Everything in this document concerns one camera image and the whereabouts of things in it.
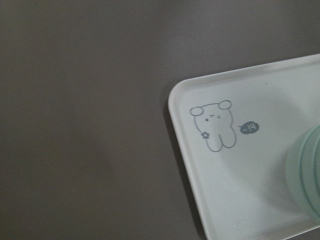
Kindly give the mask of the top green bowl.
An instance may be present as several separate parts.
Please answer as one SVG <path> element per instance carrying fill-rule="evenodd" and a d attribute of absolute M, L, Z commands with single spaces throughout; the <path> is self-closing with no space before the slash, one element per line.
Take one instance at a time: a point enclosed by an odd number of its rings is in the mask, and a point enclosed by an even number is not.
<path fill-rule="evenodd" d="M 320 126 L 314 128 L 301 157 L 301 180 L 311 214 L 320 222 Z"/>

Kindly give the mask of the white bear serving tray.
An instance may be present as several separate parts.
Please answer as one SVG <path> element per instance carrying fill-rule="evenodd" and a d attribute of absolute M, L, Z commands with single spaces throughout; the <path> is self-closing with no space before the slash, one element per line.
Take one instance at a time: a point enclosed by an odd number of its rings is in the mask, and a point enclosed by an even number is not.
<path fill-rule="evenodd" d="M 208 240 L 286 240 L 319 225 L 285 178 L 294 141 L 320 123 L 320 57 L 183 80 L 168 109 Z"/>

